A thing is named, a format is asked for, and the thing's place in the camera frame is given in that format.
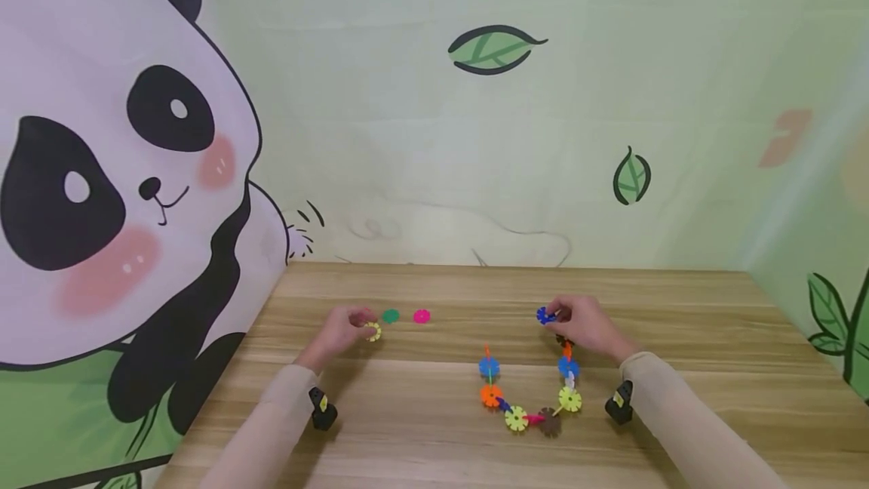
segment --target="beige sleeve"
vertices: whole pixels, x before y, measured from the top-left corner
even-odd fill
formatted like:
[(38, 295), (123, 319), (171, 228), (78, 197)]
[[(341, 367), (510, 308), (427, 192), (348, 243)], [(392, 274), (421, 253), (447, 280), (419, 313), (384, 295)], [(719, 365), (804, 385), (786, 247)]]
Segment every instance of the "beige sleeve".
[(787, 489), (669, 364), (637, 353), (622, 363), (622, 378), (634, 382), (632, 407), (692, 489)]
[(199, 487), (274, 487), (311, 419), (314, 405), (308, 391), (316, 385), (313, 371), (296, 364), (282, 368)]

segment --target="toy chain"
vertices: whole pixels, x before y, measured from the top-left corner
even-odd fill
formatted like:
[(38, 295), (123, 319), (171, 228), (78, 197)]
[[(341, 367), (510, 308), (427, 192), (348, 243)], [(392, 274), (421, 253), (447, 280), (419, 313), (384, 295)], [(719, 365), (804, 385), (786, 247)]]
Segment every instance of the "toy chain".
[[(550, 321), (555, 321), (555, 315), (547, 314), (545, 306), (542, 306), (537, 310), (537, 321), (541, 322), (541, 324), (547, 324)], [(480, 360), (480, 375), (484, 377), (487, 384), (480, 390), (480, 399), (487, 408), (503, 411), (504, 421), (513, 432), (523, 432), (528, 426), (539, 426), (545, 436), (551, 438), (559, 436), (561, 432), (560, 414), (562, 411), (574, 413), (574, 411), (579, 411), (582, 408), (582, 396), (579, 396), (579, 392), (576, 390), (579, 365), (576, 361), (573, 361), (573, 342), (562, 336), (557, 337), (557, 340), (562, 345), (558, 370), (562, 378), (564, 378), (564, 386), (561, 387), (558, 393), (559, 407), (545, 407), (537, 415), (530, 415), (519, 405), (510, 405), (504, 399), (501, 388), (494, 384), (499, 373), (501, 373), (501, 365), (492, 357), (488, 346), (486, 346), (486, 356)]]

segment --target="panda eye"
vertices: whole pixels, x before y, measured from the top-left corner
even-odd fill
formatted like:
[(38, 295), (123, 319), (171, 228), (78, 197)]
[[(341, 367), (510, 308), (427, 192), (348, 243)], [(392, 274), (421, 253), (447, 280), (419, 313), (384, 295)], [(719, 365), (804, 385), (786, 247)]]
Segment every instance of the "panda eye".
[(127, 96), (127, 117), (149, 144), (175, 152), (200, 152), (215, 138), (211, 107), (184, 74), (149, 66)]
[(106, 247), (125, 218), (124, 199), (79, 135), (21, 118), (0, 185), (0, 223), (18, 257), (40, 270), (69, 268)]

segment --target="wrist device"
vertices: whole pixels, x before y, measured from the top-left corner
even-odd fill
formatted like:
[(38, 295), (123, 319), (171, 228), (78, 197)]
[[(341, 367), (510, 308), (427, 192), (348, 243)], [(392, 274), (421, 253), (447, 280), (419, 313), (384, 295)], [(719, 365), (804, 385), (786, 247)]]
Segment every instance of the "wrist device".
[(338, 419), (338, 409), (328, 401), (326, 393), (322, 392), (319, 387), (311, 387), (311, 390), (308, 391), (308, 397), (311, 399), (311, 404), (314, 405), (314, 413), (311, 414), (314, 428), (318, 431), (330, 430), (332, 424)]
[(613, 393), (612, 398), (607, 400), (604, 409), (617, 425), (624, 425), (634, 419), (634, 409), (631, 407), (631, 395), (633, 393), (634, 382), (625, 380), (616, 392)]

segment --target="panda nose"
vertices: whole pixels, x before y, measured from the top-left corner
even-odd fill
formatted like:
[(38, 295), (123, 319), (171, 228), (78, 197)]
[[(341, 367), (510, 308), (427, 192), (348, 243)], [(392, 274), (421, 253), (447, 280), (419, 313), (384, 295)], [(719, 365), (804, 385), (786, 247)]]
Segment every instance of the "panda nose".
[(151, 198), (158, 195), (160, 185), (160, 179), (151, 176), (148, 180), (144, 180), (139, 184), (139, 196), (144, 198), (145, 201), (150, 201)]

